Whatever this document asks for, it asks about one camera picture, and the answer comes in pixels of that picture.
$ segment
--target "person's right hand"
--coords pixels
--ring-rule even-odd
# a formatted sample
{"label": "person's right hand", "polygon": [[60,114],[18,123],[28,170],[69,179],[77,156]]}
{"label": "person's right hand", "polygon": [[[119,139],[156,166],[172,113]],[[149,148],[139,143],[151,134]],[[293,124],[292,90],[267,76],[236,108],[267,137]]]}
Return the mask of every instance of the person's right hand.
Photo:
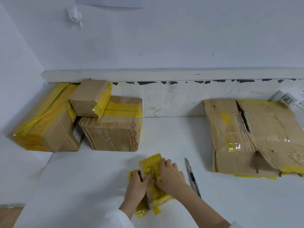
{"label": "person's right hand", "polygon": [[170,159],[162,159],[161,163],[161,177],[162,181],[155,182],[156,186],[173,198],[180,200],[186,191],[192,188],[186,183],[182,171],[178,171],[177,164],[173,163]]}

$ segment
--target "person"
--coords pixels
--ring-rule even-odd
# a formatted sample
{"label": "person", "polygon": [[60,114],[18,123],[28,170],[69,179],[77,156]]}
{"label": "person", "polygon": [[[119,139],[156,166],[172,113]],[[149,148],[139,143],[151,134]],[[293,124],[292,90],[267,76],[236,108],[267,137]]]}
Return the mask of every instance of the person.
{"label": "person", "polygon": [[[241,228],[237,223],[230,224],[207,203],[205,203],[194,190],[186,183],[182,171],[170,159],[162,159],[161,182],[156,186],[178,200],[191,214],[199,228]],[[131,218],[139,202],[146,194],[151,182],[148,176],[141,182],[138,172],[133,172],[129,181],[125,198],[119,209],[106,213],[102,228],[134,228]]]}

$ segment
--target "white wall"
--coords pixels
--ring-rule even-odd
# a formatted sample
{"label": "white wall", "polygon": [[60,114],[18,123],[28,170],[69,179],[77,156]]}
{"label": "white wall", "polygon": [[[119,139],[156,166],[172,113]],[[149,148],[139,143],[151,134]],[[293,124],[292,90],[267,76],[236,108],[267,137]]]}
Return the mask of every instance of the white wall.
{"label": "white wall", "polygon": [[304,67],[304,0],[80,5],[81,29],[66,20],[64,7],[74,0],[3,4],[46,70]]}
{"label": "white wall", "polygon": [[0,3],[0,204],[26,203],[51,153],[26,151],[7,138],[47,87],[37,61]]}

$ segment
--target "white sleeve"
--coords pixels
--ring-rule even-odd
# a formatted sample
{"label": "white sleeve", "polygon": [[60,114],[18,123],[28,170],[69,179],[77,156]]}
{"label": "white sleeve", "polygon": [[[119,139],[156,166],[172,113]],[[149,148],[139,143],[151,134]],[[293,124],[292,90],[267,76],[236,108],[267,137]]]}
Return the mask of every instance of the white sleeve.
{"label": "white sleeve", "polygon": [[134,226],[124,212],[116,209],[105,214],[101,228],[134,228]]}
{"label": "white sleeve", "polygon": [[239,224],[236,222],[231,223],[231,226],[229,228],[242,228]]}

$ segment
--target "white paper sheet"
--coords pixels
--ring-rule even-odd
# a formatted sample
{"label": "white paper sheet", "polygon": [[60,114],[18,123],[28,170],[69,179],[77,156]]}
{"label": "white paper sheet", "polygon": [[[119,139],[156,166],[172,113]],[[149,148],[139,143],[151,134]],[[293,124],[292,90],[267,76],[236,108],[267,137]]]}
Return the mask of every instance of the white paper sheet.
{"label": "white paper sheet", "polygon": [[75,0],[82,5],[103,5],[111,7],[144,8],[148,0]]}

